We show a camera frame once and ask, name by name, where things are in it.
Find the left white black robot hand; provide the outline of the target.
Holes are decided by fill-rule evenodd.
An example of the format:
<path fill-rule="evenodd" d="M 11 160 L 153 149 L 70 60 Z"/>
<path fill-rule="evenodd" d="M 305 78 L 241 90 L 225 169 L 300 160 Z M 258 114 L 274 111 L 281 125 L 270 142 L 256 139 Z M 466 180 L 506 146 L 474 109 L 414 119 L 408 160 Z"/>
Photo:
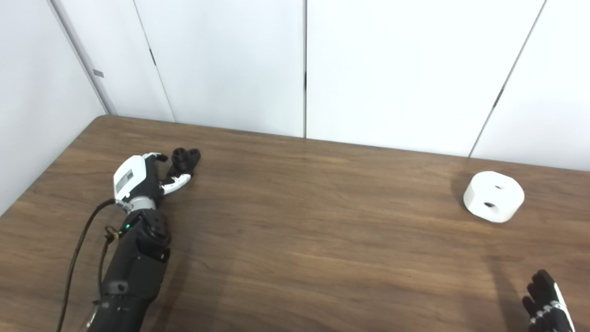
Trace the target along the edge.
<path fill-rule="evenodd" d="M 200 157 L 197 149 L 175 149 L 171 167 L 166 177 L 160 179 L 157 163 L 166 162 L 168 156 L 161 153 L 133 155 L 120 165 L 112 177 L 114 199 L 130 203 L 135 198 L 146 197 L 158 202 L 189 183 Z"/>

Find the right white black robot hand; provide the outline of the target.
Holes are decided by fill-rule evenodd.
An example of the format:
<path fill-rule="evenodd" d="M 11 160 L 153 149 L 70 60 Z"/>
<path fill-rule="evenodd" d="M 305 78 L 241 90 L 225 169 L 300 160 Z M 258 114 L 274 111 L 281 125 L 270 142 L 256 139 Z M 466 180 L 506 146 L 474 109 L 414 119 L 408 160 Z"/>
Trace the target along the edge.
<path fill-rule="evenodd" d="M 576 331 L 562 292 L 548 271 L 537 271 L 527 292 L 522 304 L 529 315 L 529 332 Z"/>

